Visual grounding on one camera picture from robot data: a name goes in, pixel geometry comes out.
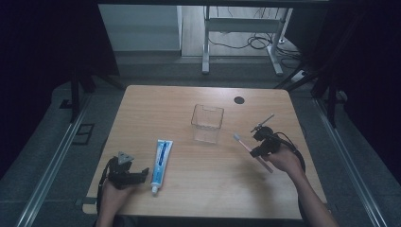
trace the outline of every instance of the toothpaste tube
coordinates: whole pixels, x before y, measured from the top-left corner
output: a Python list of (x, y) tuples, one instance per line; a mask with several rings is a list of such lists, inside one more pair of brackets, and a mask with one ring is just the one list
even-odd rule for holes
[(173, 142), (169, 140), (157, 140), (157, 153), (153, 168), (153, 177), (151, 180), (151, 192), (153, 196), (162, 187), (163, 178), (165, 176), (168, 155), (170, 154)]

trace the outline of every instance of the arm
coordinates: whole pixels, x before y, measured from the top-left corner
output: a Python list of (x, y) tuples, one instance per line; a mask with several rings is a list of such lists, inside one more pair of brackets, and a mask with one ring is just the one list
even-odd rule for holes
[(300, 161), (287, 146), (282, 145), (277, 153), (264, 156), (263, 159), (285, 171), (294, 182), (301, 204), (312, 226), (339, 226), (316, 195), (302, 170)]
[(106, 179), (103, 184), (103, 195), (96, 227), (113, 227), (114, 216), (134, 190), (135, 185), (118, 190)]

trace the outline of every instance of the white cap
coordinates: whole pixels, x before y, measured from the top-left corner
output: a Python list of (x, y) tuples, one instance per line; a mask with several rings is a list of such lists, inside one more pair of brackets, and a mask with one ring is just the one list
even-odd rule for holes
[(153, 196), (156, 195), (158, 189), (159, 189), (159, 188), (157, 188), (157, 186), (153, 186), (153, 187), (151, 188), (151, 193), (153, 194)]

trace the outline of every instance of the wooden table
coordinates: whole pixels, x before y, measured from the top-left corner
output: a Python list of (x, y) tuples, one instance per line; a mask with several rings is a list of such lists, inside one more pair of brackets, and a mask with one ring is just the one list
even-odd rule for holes
[[(241, 96), (243, 104), (234, 98)], [(224, 108), (217, 144), (193, 139), (191, 118), (196, 104)], [(135, 160), (131, 172), (150, 167), (147, 181), (130, 197), (120, 214), (205, 218), (301, 218), (296, 189), (288, 175), (269, 164), (262, 167), (234, 138), (259, 145), (250, 131), (271, 114), (267, 126), (285, 133), (302, 152), (306, 175), (326, 202), (316, 169), (288, 92), (270, 89), (130, 86), (123, 97), (88, 197), (95, 198), (106, 163), (118, 151)], [(157, 197), (150, 190), (158, 139), (174, 141), (165, 181)], [(96, 213), (85, 204), (83, 211)]]

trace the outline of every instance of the white wall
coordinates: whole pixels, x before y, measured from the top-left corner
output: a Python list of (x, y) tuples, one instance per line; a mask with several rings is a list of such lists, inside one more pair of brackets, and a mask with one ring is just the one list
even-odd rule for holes
[(113, 51), (181, 50), (181, 6), (98, 6)]

